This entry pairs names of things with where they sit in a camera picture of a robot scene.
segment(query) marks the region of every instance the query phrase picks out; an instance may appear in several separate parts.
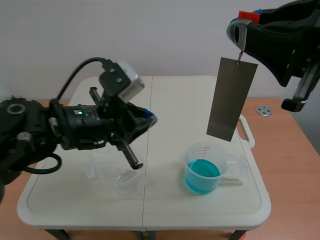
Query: clear plastic measuring cup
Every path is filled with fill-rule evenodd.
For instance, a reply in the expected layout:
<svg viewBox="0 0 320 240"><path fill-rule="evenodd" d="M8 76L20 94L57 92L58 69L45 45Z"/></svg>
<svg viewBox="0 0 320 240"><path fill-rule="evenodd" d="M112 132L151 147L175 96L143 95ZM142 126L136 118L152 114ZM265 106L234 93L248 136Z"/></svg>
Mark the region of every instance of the clear plastic measuring cup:
<svg viewBox="0 0 320 240"><path fill-rule="evenodd" d="M131 169L121 151L105 151L91 154L83 166L84 172L90 180L112 186L120 197L134 198L143 193L146 180L146 161L141 153L134 153L143 163L138 170Z"/></svg>
<svg viewBox="0 0 320 240"><path fill-rule="evenodd" d="M187 186L200 194L212 192L219 183L241 184L248 175L246 158L228 153L210 141L192 144L184 154L184 178Z"/></svg>

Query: transparent plastic container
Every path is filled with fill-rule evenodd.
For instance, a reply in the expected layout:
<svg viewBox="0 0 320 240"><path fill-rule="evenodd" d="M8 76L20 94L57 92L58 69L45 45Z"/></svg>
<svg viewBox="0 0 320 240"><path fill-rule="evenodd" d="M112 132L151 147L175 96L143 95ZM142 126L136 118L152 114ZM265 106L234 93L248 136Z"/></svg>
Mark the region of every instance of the transparent plastic container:
<svg viewBox="0 0 320 240"><path fill-rule="evenodd" d="M146 161L139 151L134 150L135 156L143 167L133 170L122 151L106 149L93 153L88 157L83 169L92 181L104 182L113 187L122 198L134 198L145 190Z"/></svg>
<svg viewBox="0 0 320 240"><path fill-rule="evenodd" d="M222 182L242 185L248 175L246 158L209 141L192 144L184 153L184 178L194 192L207 194Z"/></svg>

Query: metal plate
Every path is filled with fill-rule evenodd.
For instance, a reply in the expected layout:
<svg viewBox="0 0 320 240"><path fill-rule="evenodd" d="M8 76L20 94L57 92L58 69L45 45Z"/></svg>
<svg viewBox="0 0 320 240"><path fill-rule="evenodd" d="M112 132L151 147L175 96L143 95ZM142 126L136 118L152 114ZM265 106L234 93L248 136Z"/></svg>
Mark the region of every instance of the metal plate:
<svg viewBox="0 0 320 240"><path fill-rule="evenodd" d="M220 60L218 77L206 134L231 141L245 104L257 64L224 58Z"/></svg>
<svg viewBox="0 0 320 240"><path fill-rule="evenodd" d="M256 112L262 116L268 117L272 114L271 108L267 106L257 106L255 108Z"/></svg>

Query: black cable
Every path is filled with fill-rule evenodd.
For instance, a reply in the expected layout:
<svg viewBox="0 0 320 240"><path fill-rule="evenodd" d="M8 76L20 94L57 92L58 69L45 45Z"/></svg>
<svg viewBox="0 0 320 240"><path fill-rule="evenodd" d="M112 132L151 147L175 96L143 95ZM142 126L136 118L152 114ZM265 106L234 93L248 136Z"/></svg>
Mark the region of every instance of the black cable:
<svg viewBox="0 0 320 240"><path fill-rule="evenodd" d="M70 77L68 78L68 80L65 82L65 84L63 85L62 89L60 90L58 96L56 97L56 99L60 100L60 98L62 97L62 95L65 93L67 87L69 86L69 84L71 83L71 81L74 79L74 77L76 76L76 74L87 64L89 63L93 63L93 62L100 62L100 63L104 63L106 61L106 59L102 58L102 57L92 57L92 58L88 58L87 60L85 60L84 62L82 62L79 66L76 67L76 69L71 73Z"/></svg>
<svg viewBox="0 0 320 240"><path fill-rule="evenodd" d="M57 171L59 168L61 168L62 160L61 160L60 156L58 156L57 154L51 153L48 155L48 157L53 158L57 161L56 166L54 166L52 168L48 168L48 169L36 169L36 168L26 167L24 169L24 171L26 171L27 173L31 173L31 174L44 175L44 174L52 174L55 171Z"/></svg>

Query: wooden table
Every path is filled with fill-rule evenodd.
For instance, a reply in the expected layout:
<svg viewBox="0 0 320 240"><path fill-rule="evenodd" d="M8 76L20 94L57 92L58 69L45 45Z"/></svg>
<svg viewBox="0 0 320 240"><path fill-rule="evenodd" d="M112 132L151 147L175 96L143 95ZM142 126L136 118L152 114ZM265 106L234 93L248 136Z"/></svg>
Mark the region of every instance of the wooden table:
<svg viewBox="0 0 320 240"><path fill-rule="evenodd" d="M258 115L258 105L270 107L273 114ZM272 203L269 219L248 232L245 240L314 240L320 235L320 156L290 113L280 106L279 99L249 98L242 111L255 138L252 152ZM0 240L54 239L44 230L25 225L17 216L17 201L29 177L24 172L6 187L0 205ZM224 240L231 232L161 231L157 239ZM69 234L72 240L136 239L133 232L126 231L73 230Z"/></svg>

